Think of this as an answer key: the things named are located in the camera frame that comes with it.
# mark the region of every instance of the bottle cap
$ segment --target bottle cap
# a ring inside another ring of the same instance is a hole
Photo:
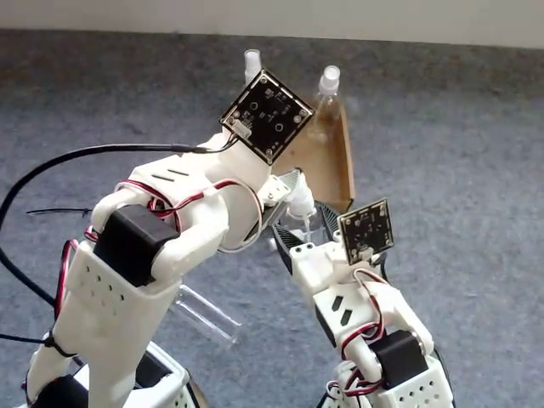
[[[261,52],[258,49],[248,49],[244,53],[246,59],[246,85],[263,69],[261,66]]]
[[[338,92],[339,85],[340,68],[335,65],[327,66],[320,79],[320,93],[324,95],[334,95]]]

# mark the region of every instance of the cardboard box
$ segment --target cardboard box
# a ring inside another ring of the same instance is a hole
[[[318,201],[345,213],[355,198],[348,119],[342,108],[341,120],[332,135],[333,143],[310,139],[303,130],[272,167],[282,174],[300,167]]]

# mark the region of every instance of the white wall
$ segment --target white wall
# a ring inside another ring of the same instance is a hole
[[[328,4],[336,4],[327,9]],[[543,0],[0,0],[0,27],[544,48]]]

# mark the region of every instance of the plastic bottle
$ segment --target plastic bottle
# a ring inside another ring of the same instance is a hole
[[[286,213],[280,220],[281,225],[304,242],[312,242],[318,246],[328,241],[323,219],[317,211],[312,190],[306,183],[304,173],[300,174],[288,202]]]
[[[329,65],[320,79],[319,92],[314,97],[315,115],[308,125],[309,137],[321,143],[331,141],[337,122],[340,120],[341,103],[338,98],[340,69]]]

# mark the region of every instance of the black cable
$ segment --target black cable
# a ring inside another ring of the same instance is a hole
[[[442,355],[440,355],[439,346],[436,344],[436,342],[434,343],[434,353],[436,354],[436,358],[439,360],[440,364],[442,365],[442,369],[444,370],[444,374],[445,374],[445,379],[448,380],[448,384],[450,384],[451,393],[453,394],[453,385],[451,384],[451,380],[450,380],[450,372],[448,371],[448,367],[445,365],[444,359],[442,359]],[[451,403],[453,404],[453,408],[456,408],[455,396],[453,400],[451,401]]]
[[[0,333],[0,339],[11,340],[12,342],[19,342],[19,343],[45,344],[45,340],[42,340],[41,338],[11,336],[9,334],[2,334],[2,333]]]
[[[37,210],[30,210],[26,213],[29,215],[41,215],[41,214],[55,214],[55,213],[81,213],[82,217],[89,215],[93,211],[92,208],[71,208],[71,207],[52,207],[52,208],[39,208]]]
[[[43,172],[46,172],[51,167],[58,166],[59,164],[69,162],[71,160],[78,159],[85,156],[94,156],[102,153],[112,153],[120,151],[164,151],[170,153],[197,153],[197,154],[207,154],[207,153],[219,153],[230,148],[234,143],[236,143],[236,138],[230,138],[227,143],[218,150],[211,150],[206,147],[200,146],[188,146],[185,144],[103,144],[99,146],[86,147],[83,149],[73,150],[71,152],[65,153],[64,155],[57,156],[49,161],[46,161],[35,167],[33,170],[28,172],[25,176],[20,178],[13,187],[8,191],[8,194],[3,200],[2,205],[0,206],[0,231],[2,230],[3,222],[6,218],[9,208],[11,207],[15,197],[19,192],[30,183],[36,176],[40,175]],[[45,292],[36,282],[29,278],[22,270],[20,270],[6,255],[6,252],[0,246],[0,262],[8,269],[8,271],[19,281],[28,287],[31,291],[36,293],[41,299],[49,303],[51,306],[54,306],[54,298]]]

